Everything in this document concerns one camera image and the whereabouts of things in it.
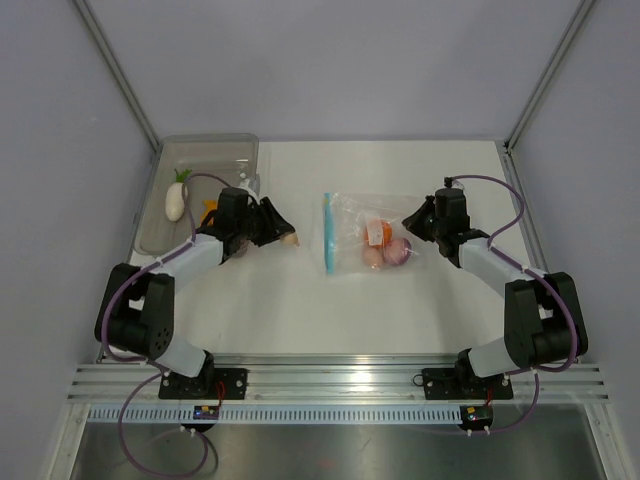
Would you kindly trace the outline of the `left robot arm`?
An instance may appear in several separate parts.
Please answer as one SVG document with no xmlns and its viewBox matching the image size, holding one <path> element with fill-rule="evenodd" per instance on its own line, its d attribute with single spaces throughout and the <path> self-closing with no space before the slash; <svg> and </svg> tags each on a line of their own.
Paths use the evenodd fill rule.
<svg viewBox="0 0 640 480">
<path fill-rule="evenodd" d="M 176 374 L 195 398 L 215 388 L 213 356 L 174 333 L 176 294 L 204 273 L 224 264 L 247 245 L 297 242 L 297 232 L 267 197 L 247 189 L 226 187 L 217 206 L 179 247 L 140 267 L 116 265 L 109 276 L 94 335 L 112 359 L 130 353 L 132 361 L 149 361 Z"/>
</svg>

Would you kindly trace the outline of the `peach fake egg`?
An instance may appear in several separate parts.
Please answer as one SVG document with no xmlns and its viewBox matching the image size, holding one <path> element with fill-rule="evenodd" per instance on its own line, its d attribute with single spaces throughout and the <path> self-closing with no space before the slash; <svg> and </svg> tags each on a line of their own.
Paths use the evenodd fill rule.
<svg viewBox="0 0 640 480">
<path fill-rule="evenodd" d="M 374 247 L 365 246 L 362 250 L 362 262 L 370 269 L 380 269 L 385 265 L 383 253 Z"/>
</svg>

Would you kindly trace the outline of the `golden fake pastry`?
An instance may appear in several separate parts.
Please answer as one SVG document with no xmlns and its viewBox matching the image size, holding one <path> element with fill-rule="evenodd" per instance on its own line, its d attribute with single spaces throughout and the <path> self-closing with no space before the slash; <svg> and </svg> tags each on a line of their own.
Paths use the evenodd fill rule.
<svg viewBox="0 0 640 480">
<path fill-rule="evenodd" d="M 200 226 L 212 226 L 214 222 L 215 212 L 218 208 L 217 200 L 204 200 L 204 211 L 200 218 Z"/>
</svg>

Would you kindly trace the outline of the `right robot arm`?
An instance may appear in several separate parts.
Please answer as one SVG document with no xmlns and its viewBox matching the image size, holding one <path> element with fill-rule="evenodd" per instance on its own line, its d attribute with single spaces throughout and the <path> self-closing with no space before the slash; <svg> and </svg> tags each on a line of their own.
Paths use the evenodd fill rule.
<svg viewBox="0 0 640 480">
<path fill-rule="evenodd" d="M 425 396 L 496 399 L 513 396 L 510 376 L 531 369 L 563 371 L 589 348 L 573 278 L 527 267 L 497 248 L 471 225 L 464 192 L 441 188 L 402 222 L 406 230 L 437 245 L 452 265 L 482 280 L 504 301 L 503 334 L 461 351 L 450 368 L 421 372 Z"/>
</svg>

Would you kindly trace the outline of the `white fake radish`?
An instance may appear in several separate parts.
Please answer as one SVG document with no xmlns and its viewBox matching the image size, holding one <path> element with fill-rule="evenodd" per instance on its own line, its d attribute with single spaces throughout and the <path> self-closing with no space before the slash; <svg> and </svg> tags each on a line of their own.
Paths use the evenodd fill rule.
<svg viewBox="0 0 640 480">
<path fill-rule="evenodd" d="M 186 183 L 192 173 L 191 169 L 174 170 L 174 181 L 165 195 L 165 216 L 170 222 L 177 222 L 184 214 L 189 190 Z"/>
</svg>

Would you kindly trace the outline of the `zip top bag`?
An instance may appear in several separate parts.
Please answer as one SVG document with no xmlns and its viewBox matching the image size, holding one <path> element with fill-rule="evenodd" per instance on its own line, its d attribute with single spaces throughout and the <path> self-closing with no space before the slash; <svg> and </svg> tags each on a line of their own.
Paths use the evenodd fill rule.
<svg viewBox="0 0 640 480">
<path fill-rule="evenodd" d="M 322 206 L 323 263 L 329 275 L 417 271 L 426 244 L 403 225 L 422 199 L 328 192 Z"/>
</svg>

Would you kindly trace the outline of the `orange fake fruit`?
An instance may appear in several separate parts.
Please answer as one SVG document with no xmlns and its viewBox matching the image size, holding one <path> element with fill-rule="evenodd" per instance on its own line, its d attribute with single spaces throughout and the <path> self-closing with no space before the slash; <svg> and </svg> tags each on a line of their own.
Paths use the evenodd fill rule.
<svg viewBox="0 0 640 480">
<path fill-rule="evenodd" d="M 373 219 L 366 223 L 364 238 L 369 246 L 382 248 L 392 240 L 392 237 L 393 229 L 387 221 Z"/>
</svg>

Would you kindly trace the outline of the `clear plastic container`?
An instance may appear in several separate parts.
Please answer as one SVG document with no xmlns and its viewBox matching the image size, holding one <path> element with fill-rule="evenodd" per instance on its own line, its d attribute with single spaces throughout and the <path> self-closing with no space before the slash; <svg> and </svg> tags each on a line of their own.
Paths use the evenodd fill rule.
<svg viewBox="0 0 640 480">
<path fill-rule="evenodd" d="M 259 188 L 259 140 L 253 134 L 175 135 L 165 138 L 154 159 L 154 170 L 144 196 L 134 250 L 162 256 L 191 233 L 186 216 L 170 221 L 165 213 L 166 193 L 176 174 L 189 170 L 200 176 L 188 182 L 188 207 L 196 222 L 206 213 L 207 201 L 216 200 L 227 185 L 247 181 Z"/>
</svg>

